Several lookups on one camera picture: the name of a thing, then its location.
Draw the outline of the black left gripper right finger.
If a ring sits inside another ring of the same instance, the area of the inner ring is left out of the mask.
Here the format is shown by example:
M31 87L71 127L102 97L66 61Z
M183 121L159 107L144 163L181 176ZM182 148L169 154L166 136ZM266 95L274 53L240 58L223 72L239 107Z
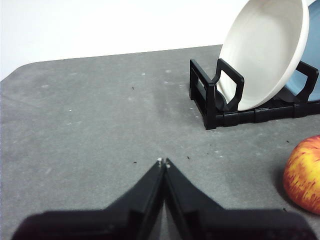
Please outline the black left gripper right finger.
M184 240L312 240L299 214L280 209L225 209L166 158L166 204Z

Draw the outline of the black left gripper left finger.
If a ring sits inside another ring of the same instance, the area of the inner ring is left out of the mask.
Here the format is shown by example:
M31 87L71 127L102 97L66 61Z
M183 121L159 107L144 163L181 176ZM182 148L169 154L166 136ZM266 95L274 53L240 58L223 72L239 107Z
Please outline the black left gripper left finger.
M25 218L14 240L146 240L162 208L162 158L105 209L45 211Z

